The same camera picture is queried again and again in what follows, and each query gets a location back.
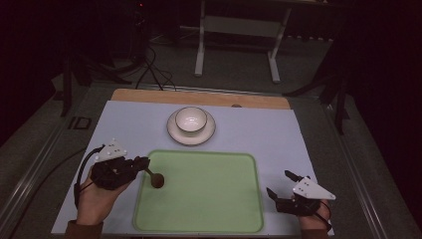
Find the sleeve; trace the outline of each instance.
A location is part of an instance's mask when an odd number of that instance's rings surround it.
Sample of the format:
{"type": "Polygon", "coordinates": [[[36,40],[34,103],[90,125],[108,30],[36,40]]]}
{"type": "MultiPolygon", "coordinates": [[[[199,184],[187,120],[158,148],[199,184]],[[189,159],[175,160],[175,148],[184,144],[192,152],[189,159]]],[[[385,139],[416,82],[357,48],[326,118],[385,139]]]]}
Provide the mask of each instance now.
{"type": "Polygon", "coordinates": [[[78,225],[76,220],[68,222],[65,239],[100,239],[103,223],[95,226],[78,225]]]}
{"type": "Polygon", "coordinates": [[[328,234],[323,229],[302,230],[302,239],[327,239],[328,234]]]}

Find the bowl on saucer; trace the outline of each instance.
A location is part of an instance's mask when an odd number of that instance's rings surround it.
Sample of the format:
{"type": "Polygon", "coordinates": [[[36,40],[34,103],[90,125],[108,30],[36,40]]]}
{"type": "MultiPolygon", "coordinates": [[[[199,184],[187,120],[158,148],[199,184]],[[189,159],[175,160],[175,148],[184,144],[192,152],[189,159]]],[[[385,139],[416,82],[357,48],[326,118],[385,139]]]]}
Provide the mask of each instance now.
{"type": "Polygon", "coordinates": [[[174,140],[185,145],[197,145],[214,134],[215,121],[205,110],[187,107],[170,116],[167,130],[174,140]]]}

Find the light green tray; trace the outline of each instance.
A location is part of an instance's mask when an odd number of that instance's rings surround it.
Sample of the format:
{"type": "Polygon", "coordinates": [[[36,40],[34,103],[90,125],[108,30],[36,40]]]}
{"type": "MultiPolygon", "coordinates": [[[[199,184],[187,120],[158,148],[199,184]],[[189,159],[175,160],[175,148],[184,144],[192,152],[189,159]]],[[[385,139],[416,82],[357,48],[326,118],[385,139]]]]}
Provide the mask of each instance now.
{"type": "Polygon", "coordinates": [[[155,150],[152,172],[164,175],[153,188],[144,174],[133,218],[150,232],[252,233],[264,220],[255,159],[247,153],[155,150]]]}

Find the white saucer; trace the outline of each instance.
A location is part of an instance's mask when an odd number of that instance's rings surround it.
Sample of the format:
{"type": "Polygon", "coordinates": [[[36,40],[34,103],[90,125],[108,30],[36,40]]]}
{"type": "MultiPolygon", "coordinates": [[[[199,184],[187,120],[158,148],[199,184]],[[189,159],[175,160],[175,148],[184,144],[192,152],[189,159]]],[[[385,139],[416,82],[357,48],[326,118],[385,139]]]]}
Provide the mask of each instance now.
{"type": "Polygon", "coordinates": [[[174,112],[167,121],[168,133],[174,140],[185,145],[197,145],[208,140],[214,134],[214,118],[212,118],[212,116],[205,110],[202,111],[204,111],[207,115],[207,123],[205,124],[204,128],[198,132],[198,134],[195,134],[195,136],[192,136],[189,132],[183,131],[177,126],[176,115],[179,111],[180,110],[174,112]]]}

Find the human hand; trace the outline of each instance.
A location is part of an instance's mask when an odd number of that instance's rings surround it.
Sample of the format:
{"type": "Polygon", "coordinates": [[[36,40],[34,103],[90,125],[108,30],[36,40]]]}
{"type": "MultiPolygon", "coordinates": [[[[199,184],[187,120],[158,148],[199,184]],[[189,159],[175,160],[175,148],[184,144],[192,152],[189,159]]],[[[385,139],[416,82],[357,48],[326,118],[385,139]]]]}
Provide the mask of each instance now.
{"type": "MultiPolygon", "coordinates": [[[[328,208],[328,201],[321,200],[319,209],[316,211],[323,219],[326,221],[329,220],[331,213],[328,208]]],[[[320,218],[315,215],[312,216],[299,216],[299,223],[302,230],[311,230],[311,229],[324,229],[326,230],[326,224],[320,218]]]]}
{"type": "Polygon", "coordinates": [[[106,190],[97,187],[91,180],[91,170],[81,185],[80,200],[78,205],[77,224],[98,225],[103,222],[111,212],[118,196],[127,189],[130,182],[115,190],[106,190]]]}

